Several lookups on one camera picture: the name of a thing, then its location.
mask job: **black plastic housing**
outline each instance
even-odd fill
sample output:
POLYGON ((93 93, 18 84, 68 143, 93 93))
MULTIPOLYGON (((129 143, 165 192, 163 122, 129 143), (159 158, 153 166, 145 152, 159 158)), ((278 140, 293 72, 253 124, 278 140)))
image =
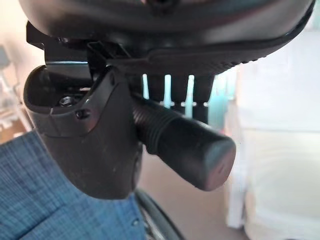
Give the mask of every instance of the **black plastic housing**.
POLYGON ((40 138, 79 190, 99 199, 126 198, 139 179, 142 146, 124 76, 108 69, 79 102, 60 106, 67 92, 80 94, 72 86, 56 88, 44 66, 28 77, 24 101, 40 138))

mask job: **blue fabric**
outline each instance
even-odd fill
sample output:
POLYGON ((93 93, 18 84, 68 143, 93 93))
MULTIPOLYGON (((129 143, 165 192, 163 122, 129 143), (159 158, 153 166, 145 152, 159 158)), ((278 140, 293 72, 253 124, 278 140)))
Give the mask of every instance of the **blue fabric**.
POLYGON ((0 240, 9 239, 145 240, 145 229, 133 195, 80 192, 31 132, 0 146, 0 240))

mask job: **ribbed lever grip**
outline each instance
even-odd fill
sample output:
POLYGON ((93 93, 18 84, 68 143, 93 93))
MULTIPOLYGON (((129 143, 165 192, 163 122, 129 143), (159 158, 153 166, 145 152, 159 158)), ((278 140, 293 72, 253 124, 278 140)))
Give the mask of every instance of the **ribbed lever grip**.
POLYGON ((212 191, 227 180, 236 156, 231 138, 155 102, 133 98, 138 138, 150 154, 201 190, 212 191))

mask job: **bolt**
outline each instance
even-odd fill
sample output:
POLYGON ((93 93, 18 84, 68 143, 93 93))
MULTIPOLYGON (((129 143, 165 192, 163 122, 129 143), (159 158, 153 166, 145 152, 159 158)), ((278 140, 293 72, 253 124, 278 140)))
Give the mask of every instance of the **bolt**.
POLYGON ((60 104, 61 107, 66 108, 66 107, 72 106, 73 102, 74 102, 74 98, 73 97, 65 96, 65 97, 61 98, 61 100, 59 101, 59 104, 60 104))

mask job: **floor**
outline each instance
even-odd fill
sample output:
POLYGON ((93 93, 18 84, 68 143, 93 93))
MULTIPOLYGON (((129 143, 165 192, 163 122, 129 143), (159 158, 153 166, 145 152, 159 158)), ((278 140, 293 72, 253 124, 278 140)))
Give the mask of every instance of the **floor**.
POLYGON ((18 133, 25 133, 25 132, 26 130, 19 120, 12 122, 12 127, 9 127, 7 129, 4 129, 3 127, 1 127, 0 144, 4 144, 10 141, 18 133))
POLYGON ((202 192, 148 154, 139 187, 161 205, 188 240, 249 240, 243 230, 225 224, 223 187, 202 192))

